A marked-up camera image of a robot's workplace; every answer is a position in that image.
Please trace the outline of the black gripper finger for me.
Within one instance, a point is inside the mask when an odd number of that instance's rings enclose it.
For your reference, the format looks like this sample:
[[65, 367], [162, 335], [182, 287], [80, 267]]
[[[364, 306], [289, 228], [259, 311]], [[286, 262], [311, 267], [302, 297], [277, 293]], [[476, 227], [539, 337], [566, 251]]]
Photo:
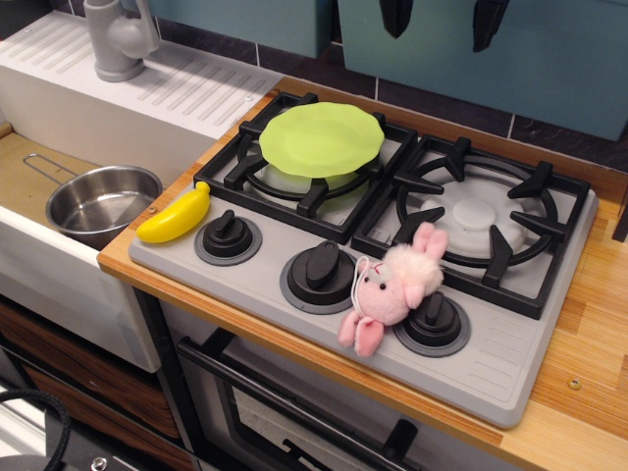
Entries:
[[393, 38], [400, 38], [407, 29], [412, 9], [412, 0], [381, 0], [384, 28]]
[[508, 0], [477, 0], [473, 12], [473, 51], [490, 47], [505, 15]]

